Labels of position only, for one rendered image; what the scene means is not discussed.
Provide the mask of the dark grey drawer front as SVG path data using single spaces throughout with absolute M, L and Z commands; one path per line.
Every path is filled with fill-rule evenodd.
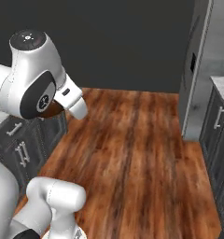
M 12 136 L 6 134 L 11 131 L 15 123 L 22 122 L 22 127 Z M 14 140 L 19 139 L 24 134 L 31 134 L 32 128 L 36 125 L 35 119 L 19 119 L 15 117 L 8 117 L 0 124 L 0 147 L 7 147 Z

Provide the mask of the dark grey cupboard run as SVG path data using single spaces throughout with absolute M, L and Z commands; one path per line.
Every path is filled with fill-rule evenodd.
M 224 239 L 224 100 L 216 88 L 211 91 L 200 144 L 221 224 L 218 239 Z

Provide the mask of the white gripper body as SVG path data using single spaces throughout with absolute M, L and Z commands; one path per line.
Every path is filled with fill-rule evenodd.
M 84 119 L 88 114 L 88 108 L 83 98 L 80 98 L 74 105 L 69 108 L 70 114 L 77 120 Z

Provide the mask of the stainless steel fridge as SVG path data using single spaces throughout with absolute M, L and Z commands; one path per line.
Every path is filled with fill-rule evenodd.
M 194 0 L 178 97 L 179 125 L 185 140 L 199 139 L 211 76 L 224 77 L 224 0 Z

